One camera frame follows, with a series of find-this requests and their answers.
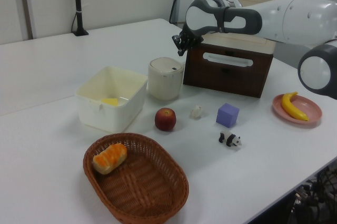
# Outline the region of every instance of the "pink plate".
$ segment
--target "pink plate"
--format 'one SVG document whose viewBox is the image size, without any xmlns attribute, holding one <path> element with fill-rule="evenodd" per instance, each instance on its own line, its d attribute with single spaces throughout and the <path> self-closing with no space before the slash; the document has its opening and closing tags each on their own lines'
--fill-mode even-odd
<svg viewBox="0 0 337 224">
<path fill-rule="evenodd" d="M 283 94 L 278 95 L 274 98 L 273 108 L 275 112 L 284 119 L 298 124 L 313 124 L 320 120 L 320 118 L 322 117 L 322 110 L 317 104 L 309 99 L 296 95 L 292 98 L 291 102 L 308 116 L 309 121 L 294 119 L 282 108 L 282 96 Z"/>
</svg>

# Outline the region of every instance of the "woven basket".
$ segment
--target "woven basket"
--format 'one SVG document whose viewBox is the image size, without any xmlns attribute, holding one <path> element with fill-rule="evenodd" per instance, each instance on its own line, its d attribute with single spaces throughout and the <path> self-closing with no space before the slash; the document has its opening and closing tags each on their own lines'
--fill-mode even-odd
<svg viewBox="0 0 337 224">
<path fill-rule="evenodd" d="M 126 160 L 111 173 L 99 174 L 93 157 L 116 143 L 126 146 Z M 102 137 L 86 151 L 83 168 L 101 201 L 123 224 L 164 223 L 189 195 L 184 171 L 157 142 L 140 134 Z"/>
</svg>

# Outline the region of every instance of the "bread roll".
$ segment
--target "bread roll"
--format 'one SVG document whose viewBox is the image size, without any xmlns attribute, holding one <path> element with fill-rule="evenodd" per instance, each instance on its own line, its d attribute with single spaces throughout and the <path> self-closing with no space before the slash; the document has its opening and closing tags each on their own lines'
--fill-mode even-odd
<svg viewBox="0 0 337 224">
<path fill-rule="evenodd" d="M 116 169 L 127 157 L 127 149 L 121 144 L 112 144 L 94 156 L 93 166 L 100 174 L 108 174 Z"/>
</svg>

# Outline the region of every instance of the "purple block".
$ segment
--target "purple block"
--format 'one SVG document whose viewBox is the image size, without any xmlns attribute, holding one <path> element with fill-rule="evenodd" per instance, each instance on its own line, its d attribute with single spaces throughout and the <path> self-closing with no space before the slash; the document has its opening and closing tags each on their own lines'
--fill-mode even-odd
<svg viewBox="0 0 337 224">
<path fill-rule="evenodd" d="M 236 123 L 239 108 L 225 103 L 217 111 L 216 122 L 230 128 Z"/>
</svg>

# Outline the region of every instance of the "panda figurine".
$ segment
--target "panda figurine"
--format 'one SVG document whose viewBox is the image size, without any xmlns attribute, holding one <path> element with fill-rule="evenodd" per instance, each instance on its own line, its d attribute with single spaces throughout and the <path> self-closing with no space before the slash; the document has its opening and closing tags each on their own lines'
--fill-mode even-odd
<svg viewBox="0 0 337 224">
<path fill-rule="evenodd" d="M 230 131 L 221 131 L 219 141 L 223 143 L 223 140 L 226 141 L 228 147 L 231 146 L 241 146 L 240 137 L 237 137 L 235 134 L 232 134 Z"/>
</svg>

